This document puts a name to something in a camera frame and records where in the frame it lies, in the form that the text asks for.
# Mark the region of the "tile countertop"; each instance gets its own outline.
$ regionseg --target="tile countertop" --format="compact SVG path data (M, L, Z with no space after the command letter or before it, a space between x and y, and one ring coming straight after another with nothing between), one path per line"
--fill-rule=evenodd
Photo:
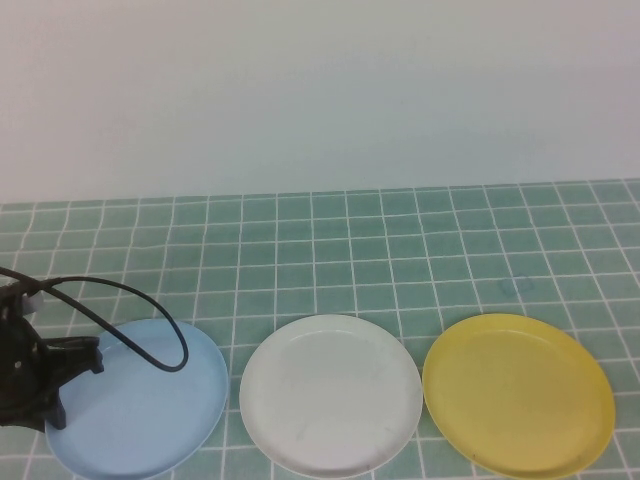
M229 406L201 451L164 479L293 479L252 444L238 409L244 366L275 328L340 312L398 337L421 367L444 328L526 314L577 337L616 395L614 441L582 479L640 479L640 179L318 194L3 205L0 264L92 274L157 298L221 347ZM146 304L100 285L68 293L115 322ZM45 337L97 334L47 302ZM428 415L391 462L361 478L485 478ZM0 478L71 479L41 435L0 429Z

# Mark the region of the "blue plate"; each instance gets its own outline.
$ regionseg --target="blue plate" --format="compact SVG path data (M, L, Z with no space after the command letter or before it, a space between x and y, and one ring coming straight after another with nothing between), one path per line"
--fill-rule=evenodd
M45 430L54 455L73 473L91 480L154 477L209 437L229 393L227 366L204 332L177 323L189 346L189 361L179 372L155 368L104 332L104 372L85 372L60 389L67 428ZM118 329L165 364L182 359L166 320L138 320Z

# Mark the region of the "yellow plate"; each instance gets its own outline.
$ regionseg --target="yellow plate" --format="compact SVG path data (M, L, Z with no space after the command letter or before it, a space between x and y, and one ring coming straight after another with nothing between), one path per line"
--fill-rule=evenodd
M427 408L465 457L522 479L572 475L613 434L604 372L578 342L519 315L468 318L447 329L424 362Z

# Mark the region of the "black wire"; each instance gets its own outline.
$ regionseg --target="black wire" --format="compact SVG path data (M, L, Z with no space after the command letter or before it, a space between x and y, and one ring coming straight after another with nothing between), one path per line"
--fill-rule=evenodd
M97 323L99 326L101 326L111 335L116 337L118 340L120 340L123 344L125 344L135 353L137 353L142 358L144 358L147 362L152 364L154 367L159 368L160 370L164 370L165 372L177 372L178 370L181 370L189 360L189 348L187 347L187 342L184 339L184 336L182 335L182 332L180 331L180 328L176 324L173 317L171 317L169 312L167 312L167 310L162 305L160 305L153 298L141 292L140 290L137 290L128 285L124 285L122 283L113 282L111 280L105 280L103 278L96 278L96 277L73 276L73 277L52 278L52 279L46 279L41 281L41 280L36 280L35 278L32 278L28 275L24 275L23 273L15 272L13 270L10 270L4 267L0 267L0 274L5 275L7 277L11 277L15 280L18 280L19 282L25 283L29 286L29 288L33 288L36 291L42 290L48 293L49 295L52 295L58 298L59 300L62 300L67 305L78 310L80 313L87 316L90 320ZM111 287L119 288L127 292L133 293L137 297L140 297L143 300L146 300L147 302L149 302L151 305L157 308L160 313L162 313L165 316L167 321L171 324L171 327L173 328L173 330L176 332L176 335L180 340L180 344L182 345L182 353L183 353L182 361L175 366L165 365L164 363L161 363L156 358L152 357L149 353L147 353L147 351L145 351L142 347L140 347L140 345L135 343L133 340L131 340L126 335L124 335L114 326L109 324L106 320L104 320L94 311L85 307L80 302L74 300L73 298L66 295L65 293L62 293L61 291L53 288L55 285L60 285L62 283L68 283L68 282L89 282L89 283L99 283L102 285L108 285Z

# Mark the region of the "plate rim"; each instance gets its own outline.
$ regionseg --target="plate rim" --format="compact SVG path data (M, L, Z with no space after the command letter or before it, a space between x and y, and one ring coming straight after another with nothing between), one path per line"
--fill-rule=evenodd
M258 442L255 441L254 435L252 435L251 427L249 426L251 424L251 422L247 422L245 421L246 416L243 415L243 410L246 412L246 407L245 409L243 409L243 405L246 405L246 400L243 402L243 398L246 398L246 386L245 386L245 394L243 395L243 384L246 385L244 383L244 379L245 379L245 374L246 372L249 370L250 365L252 364L252 360L254 360L256 353L258 353L258 351L260 349L263 348L263 346L265 346L264 348L269 348L269 346L274 342L278 340L278 336L283 335L282 333L279 332L283 332L283 331L288 331L291 328L294 328L294 326L296 324L300 325L299 322L305 322L305 323L315 323L315 322L320 322L322 321L323 318L326 317L332 317L332 318L339 318L341 319L341 321L348 321L351 322L352 324L357 324L357 325L363 325L366 326L366 328L371 328L371 331L376 331L380 334L380 336L382 338L388 339L388 340L393 340L394 344L397 344L398 347L400 347L400 349L403 352L403 355L405 356L405 358L410 362L410 365L413 365L414 369L412 371L415 371L415 378L417 380L416 386L418 384L420 384L420 389L418 390L418 394L416 395L416 399L419 398L419 402L416 402L417 405L419 405L419 408L416 408L416 411L418 412L415 418L415 427L411 430L411 434L406 438L403 439L403 441L401 442L401 445L399 448L394 449L394 451L391 452L391 454L389 455L389 458L387 458L384 462L377 464L375 466L368 466L369 468L367 468L366 470L362 470L362 471L358 471L355 473L351 473L347 476L344 476L343 474L341 475L335 475L335 474L318 474L317 472L315 473L305 473L302 471L297 471L297 470L293 470L292 468L283 465L282 463L280 463L280 461L278 461L277 459L273 458L272 455L270 455L270 453L267 453L266 451L264 451L261 446L258 444ZM408 350L405 348L405 346L402 344L402 342L400 340L398 340L395 336L393 336L391 333L389 333L388 331L386 331L384 328L380 327L379 325L376 325L373 322L369 322L367 320L364 320L362 318L359 317L355 317L355 316L351 316L351 315L342 315L342 314L319 314L319 315L310 315L307 317L303 317L297 320L294 320L290 323L288 323L287 325L284 325L283 327L275 330L273 333L271 333L257 348L256 350L252 353L251 357L249 358L249 361L247 362L247 365L245 367L245 370L242 374L242 379L240 381L240 389L239 389L239 394L238 394L238 403L240 406L240 416L242 417L242 422L247 430L247 434L249 435L249 437L251 438L251 441L255 444L255 446L269 459L271 460L274 464L282 467L283 469L295 473L297 475L301 475L303 477L307 477L307 478L351 478L351 477L355 477L358 475L362 475L368 472L371 472L373 470L375 470L376 468L380 468L381 466L387 464L388 462L390 462L391 460L393 460L406 446L407 444L411 441L411 439L413 438L418 425L420 423L420 418L422 417L422 405L423 405L423 398L424 398L424 394L422 392L422 381L420 378L420 373L418 371L418 367L417 365L415 365L415 362L413 360L413 358L411 357L411 355L409 354Z
M208 434L204 437L204 440L202 442L200 442L198 444L197 447L195 447L191 453L189 453L188 455L186 455L182 460L180 460L179 462L177 462L176 464L170 466L169 468L166 468L162 471L158 471L156 473L151 474L151 476L137 476L137 474L120 474L120 475L113 475L113 474L109 474L109 475L103 475L103 474L99 474L98 476L92 476L90 477L92 480L142 480L142 479L153 479L156 478L160 475L163 475L177 467L179 467L180 465L182 465L184 462L186 462L187 460L189 460L189 458L191 458L196 452L198 452L198 450L200 450L200 448L202 447L202 445L204 445L207 441L207 439L211 436L211 434L213 433L213 430L216 428L216 426L218 426L218 424L220 423L220 419L222 418L222 415L224 414L226 408L227 408L227 402L229 399L229 391L230 391L230 387L231 387L231 377L229 375L229 366L227 365L227 362L224 359L224 355L222 355L222 351L220 350L220 347L218 347L218 345L214 342L214 340L207 335L204 331L202 331L201 329L199 329L198 327L196 327L195 325L192 325L191 323L188 322L184 322L184 321L180 321L180 320L175 320L176 324L180 327L180 329L182 330L183 326L186 326L188 330L192 330L194 331L194 333L196 335L199 335L205 342L210 342L210 344L213 346L212 351L215 351L215 355L216 357L219 358L219 360L222 362L222 365L224 365L224 368L221 369L224 372L224 385L225 385L225 389L224 389L224 401L222 402L222 409L220 410L220 412L218 413L218 415L216 416L216 420L215 422L212 422L212 427L210 429L210 431L208 432ZM141 325L141 324L145 324L145 323L167 323L166 319L164 318L143 318L143 319L139 319L139 320L133 320L130 322L126 322L120 325L115 325L115 327L120 330L123 331L124 333L126 333L126 330L132 328L132 327L128 327L129 325ZM100 338L100 340L102 341L103 338L109 338L111 337L111 339L115 339L115 337L109 333L108 331L103 331L98 335L98 338ZM109 345L107 345L107 347L104 349L104 351L107 351L111 348L113 348L114 346L122 343L121 341L119 341L118 339L115 339L115 343L111 342L109 343ZM47 422L45 422L45 432L44 432L44 437L47 441L47 446L49 447L49 449L51 450L51 453L53 454L54 458L67 470L69 471L71 474L73 474L74 476L78 476L80 478L85 478L83 477L81 474L74 472L71 468L69 468L69 466L67 465L67 463L65 461L63 461L63 459L58 455L58 453L56 453L56 451L54 450L54 447L51 444L51 440L50 440L50 436L49 436L49 431L51 431L52 427L49 426L49 424Z
M607 387L608 390L608 394L606 395L607 399L610 399L610 407L611 407L611 422L609 425L605 425L606 427L606 431L607 434L603 435L603 440L602 440L602 444L600 445L600 448L598 448L596 450L596 452L594 453L594 455L589 456L588 458L586 458L585 460L583 460L582 462L580 462L578 464L578 466L574 467L574 468L566 468L565 470L557 470L556 472L554 472L554 475L552 477L549 477L549 475L543 475L543 474L536 474L533 473L532 475L519 475L519 476L513 476L513 475L508 475L505 472L501 472L495 468L492 468L491 466L487 466L482 464L481 462L478 462L476 459L472 458L472 456L468 455L464 449L461 449L458 445L456 445L454 442L452 442L449 437L445 434L445 432L442 430L441 426L438 424L438 421L436 420L436 417L432 414L432 408L429 406L429 400L428 397L429 395L427 395L427 382L428 382L428 370L427 370L427 365L429 363L429 359L430 356L431 358L433 358L433 354L432 352L434 352L434 347L436 347L436 344L443 338L445 337L445 335L447 334L447 332L449 332L450 330L454 330L457 331L461 328L468 328L468 325L471 323L475 323L478 322L484 318L487 317L502 317L502 318L517 318L519 319L519 321L526 321L528 323L531 324L535 324L537 326L542 326L543 328L547 328L549 329L549 331L553 331L555 332L555 334L561 334L566 336L566 338L568 340L570 340L571 342L573 342L573 344L575 344L575 346L578 347L579 350L581 350L583 353L585 353L588 358L589 361L592 362L602 373L602 377L605 381L605 385ZM606 373L604 372L604 369L602 368L602 366L598 363L598 361L595 359L595 357L591 354L591 352L589 352L589 350L587 350L580 342L578 342L576 339L574 339L571 335L568 335L566 332L560 330L557 327L554 327L553 325L550 325L546 322L543 322L541 320L537 320L535 318L531 318L531 317L527 317L525 315L517 315L517 314L512 314L512 313L485 313L485 314L480 314L480 315L474 315L472 317L468 317L465 318L455 324L453 324L452 326L450 326L449 328L447 328L443 333L441 333L438 338L436 338L436 340L433 342L433 344L431 345L431 348L429 348L429 351L427 352L427 356L424 360L424 364L423 364L423 368L422 368L422 388L423 388L423 392L424 392L424 401L425 401L425 405L427 407L427 411L429 416L431 417L431 419L433 420L433 423L436 425L436 427L438 428L438 431L442 434L442 436L445 438L445 440L449 443L449 445L451 445L458 453L460 453L462 456L464 456L467 460L469 460L471 463L479 465L480 467L489 470L493 473L496 473L498 475L503 475L506 476L507 478L515 478L518 480L542 480L542 479L555 479L555 478L564 478L564 477L568 477L571 475L575 475L576 473L581 472L582 470L586 469L587 467L589 467L591 464L593 464L598 458L600 458L600 456L604 453L604 451L607 449L609 443L611 442L611 439L613 438L613 435L615 433L615 421L616 421L616 407L615 407L615 399L614 399L614 394L613 394L613 389L611 388L611 383L609 382L609 379L606 375Z

